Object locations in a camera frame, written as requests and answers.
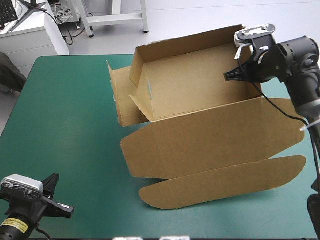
cardboard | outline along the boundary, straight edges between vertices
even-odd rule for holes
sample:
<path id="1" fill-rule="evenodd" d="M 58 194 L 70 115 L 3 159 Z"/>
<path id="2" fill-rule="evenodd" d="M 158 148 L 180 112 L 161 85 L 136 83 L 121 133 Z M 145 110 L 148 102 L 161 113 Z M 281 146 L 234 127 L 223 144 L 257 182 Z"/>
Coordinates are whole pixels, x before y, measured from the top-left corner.
<path id="1" fill-rule="evenodd" d="M 280 187 L 299 175 L 305 164 L 303 156 L 266 159 L 163 181 L 143 187 L 139 195 L 153 207 L 179 209 Z"/>
<path id="2" fill-rule="evenodd" d="M 272 101 L 296 116 L 290 99 Z M 302 126 L 255 98 L 154 122 L 120 145 L 133 176 L 174 179 L 271 158 L 303 140 Z"/>
<path id="3" fill-rule="evenodd" d="M 131 98 L 148 120 L 257 97 L 259 93 L 250 84 L 225 82 L 221 74 L 238 65 L 233 36 L 242 28 L 238 25 L 137 47 L 130 70 L 137 91 Z"/>
<path id="4" fill-rule="evenodd" d="M 177 209 L 270 190 L 302 171 L 302 156 L 270 159 L 304 138 L 302 123 L 250 83 L 224 79 L 238 66 L 234 34 L 241 29 L 140 46 L 131 68 L 109 68 L 119 123 L 152 122 L 121 142 L 133 176 L 165 180 L 140 190 L 151 206 Z M 290 99 L 272 101 L 297 115 Z"/>
<path id="5" fill-rule="evenodd" d="M 139 110 L 129 97 L 136 94 L 137 88 L 130 81 L 130 67 L 112 70 L 108 63 L 114 98 L 116 99 L 116 110 L 119 124 L 123 127 L 148 122 L 148 119 Z"/>

white cable tie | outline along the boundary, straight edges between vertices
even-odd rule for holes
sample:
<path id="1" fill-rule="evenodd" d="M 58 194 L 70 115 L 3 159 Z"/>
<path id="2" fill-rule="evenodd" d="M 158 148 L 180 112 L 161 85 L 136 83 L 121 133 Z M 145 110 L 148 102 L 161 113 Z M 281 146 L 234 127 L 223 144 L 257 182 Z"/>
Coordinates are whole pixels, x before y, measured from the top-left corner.
<path id="1" fill-rule="evenodd" d="M 300 131 L 303 132 L 303 131 L 306 131 L 308 128 L 311 128 L 312 126 L 316 125 L 316 124 L 319 124 L 320 123 L 320 119 L 310 123 L 309 125 L 307 126 L 303 126 L 302 128 L 300 128 Z"/>

white table leg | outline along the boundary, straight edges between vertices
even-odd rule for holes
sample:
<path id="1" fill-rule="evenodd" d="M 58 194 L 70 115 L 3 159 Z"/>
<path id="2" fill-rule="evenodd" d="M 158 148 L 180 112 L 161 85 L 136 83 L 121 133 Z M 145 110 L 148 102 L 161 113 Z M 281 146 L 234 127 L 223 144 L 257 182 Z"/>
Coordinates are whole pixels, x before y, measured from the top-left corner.
<path id="1" fill-rule="evenodd" d="M 81 19 L 82 19 L 86 34 L 89 37 L 93 37 L 94 33 L 92 31 L 92 28 L 90 27 L 90 25 L 88 23 L 88 11 L 87 11 L 87 7 L 86 7 L 84 1 L 83 0 L 76 0 L 76 4 L 77 4 L 77 6 L 79 8 L 79 14 L 81 16 Z"/>
<path id="2" fill-rule="evenodd" d="M 140 0 L 140 2 L 141 2 L 141 10 L 142 10 L 143 31 L 144 33 L 148 33 L 149 27 L 148 27 L 146 0 Z"/>

white desk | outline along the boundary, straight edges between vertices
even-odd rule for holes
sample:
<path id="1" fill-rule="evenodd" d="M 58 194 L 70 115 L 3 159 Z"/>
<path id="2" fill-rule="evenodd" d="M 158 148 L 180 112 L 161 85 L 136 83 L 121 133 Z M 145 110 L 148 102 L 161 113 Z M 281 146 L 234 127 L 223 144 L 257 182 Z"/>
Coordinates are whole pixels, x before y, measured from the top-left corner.
<path id="1" fill-rule="evenodd" d="M 22 15 L 27 11 L 23 6 Z M 43 8 L 52 14 L 47 3 Z M 69 55 L 69 49 L 54 21 L 44 12 L 35 12 L 13 32 L 7 33 L 14 22 L 0 32 L 0 52 L 9 56 L 20 72 L 28 77 L 35 60 L 42 56 Z"/>

black bag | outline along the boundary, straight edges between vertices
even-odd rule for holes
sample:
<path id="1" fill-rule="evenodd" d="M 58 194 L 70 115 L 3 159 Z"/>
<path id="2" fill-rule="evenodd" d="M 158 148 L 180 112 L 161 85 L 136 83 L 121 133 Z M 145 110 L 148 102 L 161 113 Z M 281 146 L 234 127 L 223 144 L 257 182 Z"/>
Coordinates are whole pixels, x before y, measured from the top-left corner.
<path id="1" fill-rule="evenodd" d="M 11 62 L 9 57 L 0 52 L 0 84 L 21 93 L 27 79 Z"/>

